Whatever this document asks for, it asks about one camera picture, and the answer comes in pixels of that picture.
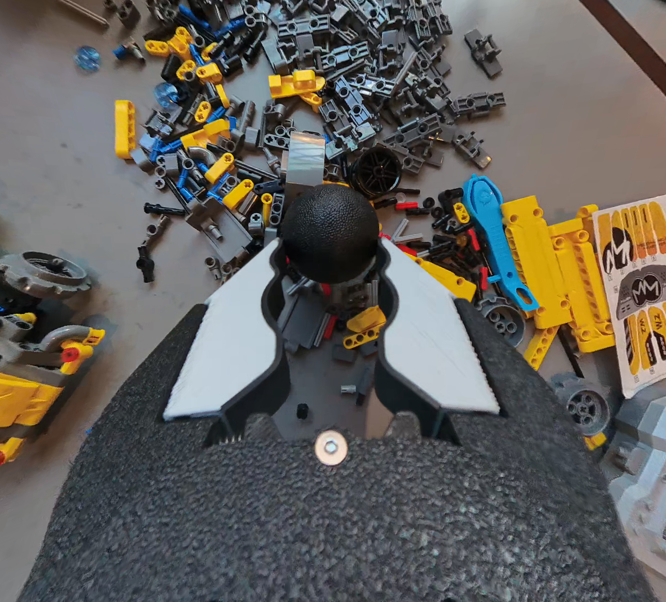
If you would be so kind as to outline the yellow toy vehicle model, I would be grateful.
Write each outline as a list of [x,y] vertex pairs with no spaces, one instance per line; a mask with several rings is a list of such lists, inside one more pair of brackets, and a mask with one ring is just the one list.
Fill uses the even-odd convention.
[[106,331],[65,324],[36,338],[39,308],[87,292],[87,271],[59,255],[28,250],[1,256],[1,465],[35,435]]

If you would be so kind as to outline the grey wheel hub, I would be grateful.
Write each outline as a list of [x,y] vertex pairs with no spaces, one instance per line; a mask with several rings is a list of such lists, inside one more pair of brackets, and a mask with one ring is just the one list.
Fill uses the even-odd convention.
[[574,372],[553,375],[550,386],[584,437],[598,436],[609,427],[616,407],[609,390]]
[[476,309],[510,346],[517,348],[521,344],[526,332],[526,322],[521,311],[511,301],[503,296],[490,294],[476,303]]

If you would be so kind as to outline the black textured ball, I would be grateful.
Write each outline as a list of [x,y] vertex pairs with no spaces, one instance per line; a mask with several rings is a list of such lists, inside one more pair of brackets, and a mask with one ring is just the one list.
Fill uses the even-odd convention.
[[359,192],[340,184],[320,184],[288,206],[281,240],[289,263],[299,273],[318,283],[339,284],[373,265],[379,221]]

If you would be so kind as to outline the black wheel rim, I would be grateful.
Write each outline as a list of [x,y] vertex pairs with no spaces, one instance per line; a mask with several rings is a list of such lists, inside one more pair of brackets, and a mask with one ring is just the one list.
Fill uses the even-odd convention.
[[350,186],[368,199],[395,190],[402,179],[402,161],[391,147],[367,148],[348,169]]

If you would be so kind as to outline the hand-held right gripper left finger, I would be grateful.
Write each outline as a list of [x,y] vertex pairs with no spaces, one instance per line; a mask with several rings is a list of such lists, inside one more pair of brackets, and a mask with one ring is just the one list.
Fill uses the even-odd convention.
[[205,302],[203,319],[162,413],[166,422],[275,415],[290,394],[278,320],[287,257],[271,241]]

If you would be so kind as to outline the blue brick separator tool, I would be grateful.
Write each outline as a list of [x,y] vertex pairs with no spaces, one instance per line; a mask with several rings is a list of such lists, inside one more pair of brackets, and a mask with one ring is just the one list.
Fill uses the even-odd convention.
[[522,311],[536,311],[539,303],[519,277],[504,232],[504,198],[500,190],[488,177],[474,174],[463,184],[462,202],[485,238],[487,259],[495,283]]

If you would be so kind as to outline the heap of yellow long beams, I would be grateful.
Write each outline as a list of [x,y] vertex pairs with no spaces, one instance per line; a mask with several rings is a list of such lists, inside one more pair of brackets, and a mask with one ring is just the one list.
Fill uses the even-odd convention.
[[598,206],[580,207],[575,218],[549,225],[537,198],[501,206],[505,235],[520,280],[536,298],[536,332],[524,352],[538,370],[559,333],[568,326],[580,352],[615,345],[609,305],[595,256],[592,216]]

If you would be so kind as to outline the long dark rod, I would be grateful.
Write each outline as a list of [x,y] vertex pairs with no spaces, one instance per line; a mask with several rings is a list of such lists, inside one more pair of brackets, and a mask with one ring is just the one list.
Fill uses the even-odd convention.
[[102,30],[106,31],[110,27],[109,21],[102,15],[95,13],[94,11],[88,9],[85,6],[80,5],[79,3],[72,0],[54,0],[63,7],[66,7],[68,10],[80,15],[81,17],[86,18],[87,20],[93,22]]

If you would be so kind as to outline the sticker sheet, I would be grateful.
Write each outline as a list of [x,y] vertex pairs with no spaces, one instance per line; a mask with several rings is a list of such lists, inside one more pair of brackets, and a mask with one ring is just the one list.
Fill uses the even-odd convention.
[[625,398],[665,379],[665,196],[593,214]]

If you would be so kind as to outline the light grey motor block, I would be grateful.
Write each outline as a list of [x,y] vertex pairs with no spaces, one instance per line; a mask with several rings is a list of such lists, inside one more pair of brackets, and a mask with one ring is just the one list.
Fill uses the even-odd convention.
[[665,381],[626,399],[601,461],[637,559],[665,576]]

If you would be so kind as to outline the short yellow beam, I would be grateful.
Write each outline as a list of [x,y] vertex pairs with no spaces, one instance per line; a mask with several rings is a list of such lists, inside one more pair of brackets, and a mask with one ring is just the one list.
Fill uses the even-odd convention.
[[114,102],[114,151],[118,158],[132,159],[132,152],[137,148],[136,109],[129,100]]

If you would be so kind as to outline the silver curved panel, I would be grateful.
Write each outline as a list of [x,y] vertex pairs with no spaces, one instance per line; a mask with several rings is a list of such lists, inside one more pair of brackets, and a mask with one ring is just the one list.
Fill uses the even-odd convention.
[[293,131],[281,162],[286,186],[305,189],[323,183],[325,158],[326,141],[321,133]]

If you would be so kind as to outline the pile of small bricks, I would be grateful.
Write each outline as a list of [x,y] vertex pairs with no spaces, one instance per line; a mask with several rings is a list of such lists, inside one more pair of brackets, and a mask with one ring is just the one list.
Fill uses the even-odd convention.
[[462,189],[408,200],[405,188],[424,165],[441,166],[442,145],[473,166],[491,162],[483,139],[464,123],[506,104],[502,91],[454,95],[444,58],[452,33],[442,0],[145,0],[152,21],[141,42],[128,37],[117,61],[161,62],[160,80],[180,91],[180,106],[136,112],[132,159],[177,206],[146,203],[154,222],[138,247],[137,268],[154,281],[151,246],[176,218],[213,248],[205,261],[225,283],[281,233],[296,188],[282,176],[293,131],[326,141],[324,181],[353,189],[349,166],[377,144],[402,161],[400,185],[368,199],[374,210],[431,216],[432,239],[404,232],[389,240],[443,283],[476,303],[490,294],[492,272],[482,232],[462,203]]

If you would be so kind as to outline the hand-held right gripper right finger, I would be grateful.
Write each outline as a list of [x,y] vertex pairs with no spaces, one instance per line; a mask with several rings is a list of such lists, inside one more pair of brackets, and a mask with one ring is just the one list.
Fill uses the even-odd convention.
[[374,380],[380,403],[393,414],[500,414],[453,293],[385,238],[376,259],[386,317]]

